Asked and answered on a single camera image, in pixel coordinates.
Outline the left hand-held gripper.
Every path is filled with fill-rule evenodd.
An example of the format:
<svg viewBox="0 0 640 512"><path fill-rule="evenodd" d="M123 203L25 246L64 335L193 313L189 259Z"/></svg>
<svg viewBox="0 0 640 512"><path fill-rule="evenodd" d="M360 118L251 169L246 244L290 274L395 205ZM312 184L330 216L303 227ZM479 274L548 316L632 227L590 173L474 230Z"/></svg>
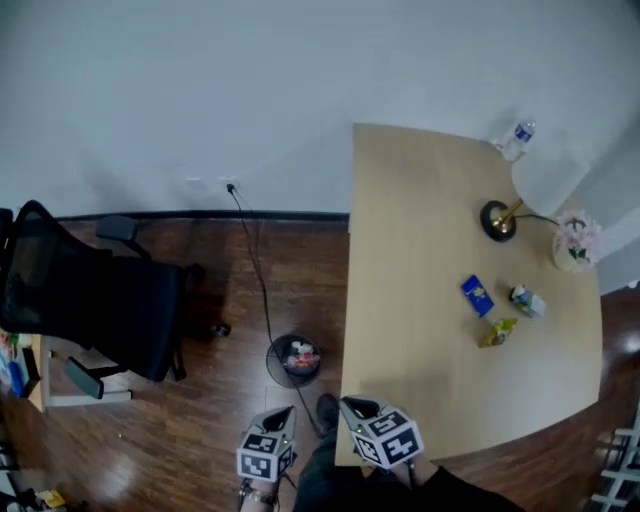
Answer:
<svg viewBox="0 0 640 512"><path fill-rule="evenodd" d="M256 415L236 449L237 474L245 479L277 482L293 465L297 410L280 407Z"/></svg>

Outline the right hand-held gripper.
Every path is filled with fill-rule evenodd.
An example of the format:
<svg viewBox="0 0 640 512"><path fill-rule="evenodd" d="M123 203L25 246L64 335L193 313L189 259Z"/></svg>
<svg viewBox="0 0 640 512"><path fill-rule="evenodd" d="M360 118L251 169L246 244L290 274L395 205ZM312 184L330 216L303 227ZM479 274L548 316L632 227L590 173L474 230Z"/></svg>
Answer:
<svg viewBox="0 0 640 512"><path fill-rule="evenodd" d="M424 451L416 422L377 398L348 396L339 400L358 455L384 470L408 462ZM362 423L363 418L372 418Z"/></svg>

